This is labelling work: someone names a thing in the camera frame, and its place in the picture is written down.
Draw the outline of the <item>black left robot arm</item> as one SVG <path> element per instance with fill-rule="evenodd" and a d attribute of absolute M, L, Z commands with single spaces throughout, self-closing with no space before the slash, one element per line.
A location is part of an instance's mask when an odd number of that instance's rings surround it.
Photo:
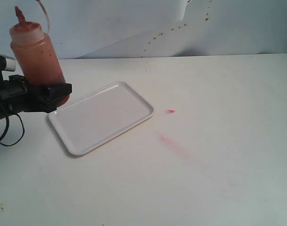
<path fill-rule="evenodd" d="M 0 75 L 0 120 L 20 112 L 50 113 L 72 93 L 72 84 L 33 85 L 24 76 Z"/>

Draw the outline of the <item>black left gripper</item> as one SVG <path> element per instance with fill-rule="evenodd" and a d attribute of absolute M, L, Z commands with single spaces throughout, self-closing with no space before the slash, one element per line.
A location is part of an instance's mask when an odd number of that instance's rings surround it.
<path fill-rule="evenodd" d="M 21 75 L 4 80 L 0 74 L 0 118 L 20 112 L 53 112 L 72 93 L 72 84 L 31 85 Z"/>

